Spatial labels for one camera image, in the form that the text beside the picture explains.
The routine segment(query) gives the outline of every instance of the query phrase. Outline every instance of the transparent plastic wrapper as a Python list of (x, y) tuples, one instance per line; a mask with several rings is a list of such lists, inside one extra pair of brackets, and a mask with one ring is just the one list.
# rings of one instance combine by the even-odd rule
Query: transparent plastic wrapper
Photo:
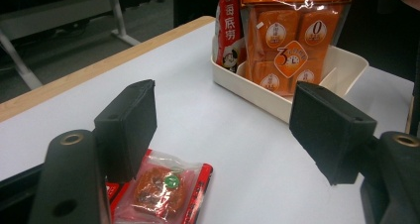
[(298, 80), (320, 83), (324, 57), (351, 0), (241, 0), (245, 78), (291, 96)]
[(111, 203), (114, 223), (195, 223), (212, 171), (149, 150), (136, 180)]
[(217, 64), (236, 72), (246, 57), (240, 0), (219, 0), (213, 39), (213, 59)]

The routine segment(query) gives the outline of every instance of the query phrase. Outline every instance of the white table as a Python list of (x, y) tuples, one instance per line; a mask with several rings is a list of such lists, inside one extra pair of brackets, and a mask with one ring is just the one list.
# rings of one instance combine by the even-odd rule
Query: white table
[[(157, 132), (150, 148), (214, 168), (198, 223), (365, 223), (363, 178), (330, 186), (287, 124), (213, 82), (214, 23), (188, 30), (1, 122), (0, 180), (42, 163), (55, 136), (93, 130), (127, 85), (151, 78)], [(378, 121), (378, 136), (404, 131), (412, 88), (370, 67), (346, 99)]]

